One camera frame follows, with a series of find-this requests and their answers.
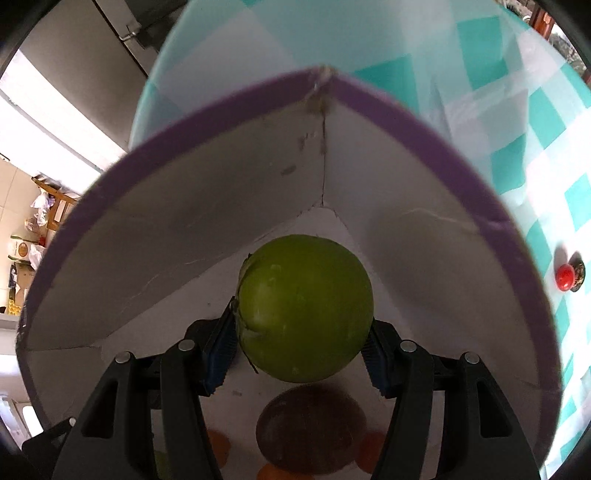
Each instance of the orange fruit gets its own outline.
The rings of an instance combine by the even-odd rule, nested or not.
[[[268,463],[259,470],[256,480],[314,480],[314,477],[303,473],[286,472]]]
[[[385,440],[386,435],[382,432],[369,432],[361,441],[355,463],[365,473],[372,474],[374,472]]]
[[[215,430],[208,430],[207,436],[209,437],[209,443],[212,444],[213,454],[215,455],[217,465],[223,468],[230,455],[230,440],[223,433],[216,432]]]

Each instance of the white tile wall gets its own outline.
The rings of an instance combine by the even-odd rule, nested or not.
[[[0,159],[0,307],[7,304],[8,298],[10,236],[31,237],[25,220],[35,213],[31,204],[38,195],[39,188],[28,174]]]

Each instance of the checkered pattern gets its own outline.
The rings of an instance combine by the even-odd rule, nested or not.
[[[591,419],[591,281],[557,291],[554,250],[591,258],[591,92],[489,0],[193,0],[141,98],[138,144],[270,77],[329,64],[389,92],[449,140],[512,212],[555,313],[564,400],[551,475]]]

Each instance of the green fruit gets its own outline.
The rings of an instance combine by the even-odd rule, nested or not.
[[[250,361],[279,380],[327,378],[365,343],[374,317],[367,272],[345,247],[289,235],[244,262],[236,294],[238,338]]]
[[[172,480],[173,476],[170,473],[168,455],[166,455],[166,453],[155,450],[154,458],[156,460],[156,471],[158,472],[158,478],[160,478],[161,480]]]

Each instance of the purple edge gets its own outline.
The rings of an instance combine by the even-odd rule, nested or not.
[[[23,308],[17,336],[17,358],[31,402],[44,428],[51,426],[38,400],[31,373],[24,361],[33,317],[54,277],[84,234],[132,186],[179,155],[230,130],[241,123],[303,100],[319,83],[317,69],[290,73],[249,87],[182,119],[130,152],[107,171],[72,211],[65,232],[59,232],[47,250]],[[374,125],[412,151],[461,201],[497,259],[518,297],[529,327],[536,360],[538,382],[543,389],[538,441],[534,454],[547,454],[554,437],[560,409],[560,365],[553,320],[545,308],[547,300],[531,258],[524,251],[513,221],[490,188],[461,156],[439,136],[400,107],[386,94],[371,90],[343,74],[328,82],[330,93],[341,103],[363,115]]]

